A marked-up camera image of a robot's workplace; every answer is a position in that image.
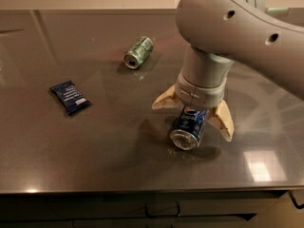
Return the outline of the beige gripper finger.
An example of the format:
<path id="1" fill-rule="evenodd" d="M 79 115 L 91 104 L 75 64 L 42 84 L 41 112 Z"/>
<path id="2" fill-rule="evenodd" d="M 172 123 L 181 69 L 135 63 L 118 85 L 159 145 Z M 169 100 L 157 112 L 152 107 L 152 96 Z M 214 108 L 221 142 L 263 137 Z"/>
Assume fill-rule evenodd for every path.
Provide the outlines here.
<path id="1" fill-rule="evenodd" d="M 152 109 L 176 108 L 180 104 L 181 101 L 176 94 L 176 87 L 172 85 L 155 100 Z"/>
<path id="2" fill-rule="evenodd" d="M 222 100 L 207 114 L 207 122 L 219 131 L 225 141 L 233 139 L 235 126 L 227 103 Z"/>

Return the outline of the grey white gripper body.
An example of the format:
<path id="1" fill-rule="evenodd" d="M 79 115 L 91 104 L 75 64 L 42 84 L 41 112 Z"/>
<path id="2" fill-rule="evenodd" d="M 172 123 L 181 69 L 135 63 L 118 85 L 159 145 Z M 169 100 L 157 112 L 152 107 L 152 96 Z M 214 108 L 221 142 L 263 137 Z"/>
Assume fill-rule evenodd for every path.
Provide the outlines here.
<path id="1" fill-rule="evenodd" d="M 192 85 L 180 74 L 175 83 L 175 93 L 180 101 L 196 110 L 211 109 L 223 100 L 226 80 L 216 87 Z"/>

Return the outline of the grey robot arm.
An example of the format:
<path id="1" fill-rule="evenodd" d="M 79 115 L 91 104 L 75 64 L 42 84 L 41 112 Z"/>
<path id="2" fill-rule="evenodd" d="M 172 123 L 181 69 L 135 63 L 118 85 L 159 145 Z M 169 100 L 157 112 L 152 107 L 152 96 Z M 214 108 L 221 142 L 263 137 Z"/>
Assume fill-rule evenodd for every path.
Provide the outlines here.
<path id="1" fill-rule="evenodd" d="M 223 97 L 235 62 L 304 99 L 304 29 L 266 14 L 263 0 L 180 0 L 176 25 L 188 47 L 178 80 L 154 109 L 207 109 L 207 121 L 231 141 L 234 123 Z"/>

